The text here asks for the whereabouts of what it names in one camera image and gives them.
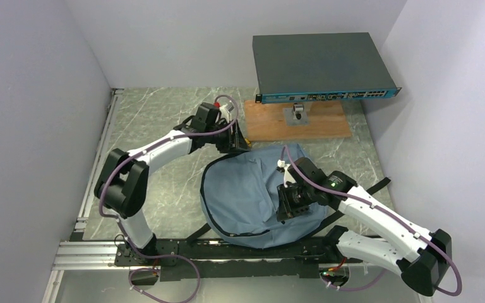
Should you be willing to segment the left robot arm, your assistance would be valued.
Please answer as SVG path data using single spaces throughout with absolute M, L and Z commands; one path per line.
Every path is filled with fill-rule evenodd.
M 109 152 L 93 193 L 100 215 L 116 221 L 137 263 L 150 264 L 159 254 L 156 235 L 143 212 L 150 175 L 207 144 L 215 145 L 219 153 L 248 151 L 238 115 L 233 100 L 225 105 L 203 102 L 165 136 L 134 150 Z

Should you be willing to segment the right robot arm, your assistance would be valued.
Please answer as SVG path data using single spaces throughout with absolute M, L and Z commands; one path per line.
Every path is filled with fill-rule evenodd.
M 277 188 L 278 220 L 300 217 L 318 204 L 359 220 L 380 237 L 373 239 L 335 226 L 323 239 L 327 260 L 337 262 L 346 257 L 369 262 L 398 275 L 426 297 L 441 290 L 448 269 L 456 270 L 449 233 L 430 231 L 405 219 L 345 173 L 335 170 L 326 175 L 306 157 L 294 163 L 279 160 L 277 170 L 284 175 Z

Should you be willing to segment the blue student backpack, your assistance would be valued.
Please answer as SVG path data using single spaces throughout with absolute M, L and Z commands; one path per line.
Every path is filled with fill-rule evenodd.
M 317 203 L 309 213 L 282 223 L 277 220 L 277 186 L 284 181 L 277 171 L 282 146 L 272 145 L 228 154 L 210 162 L 200 184 L 201 209 L 206 224 L 186 238 L 193 245 L 213 230 L 230 244 L 267 249 L 307 239 L 342 218 L 339 212 Z

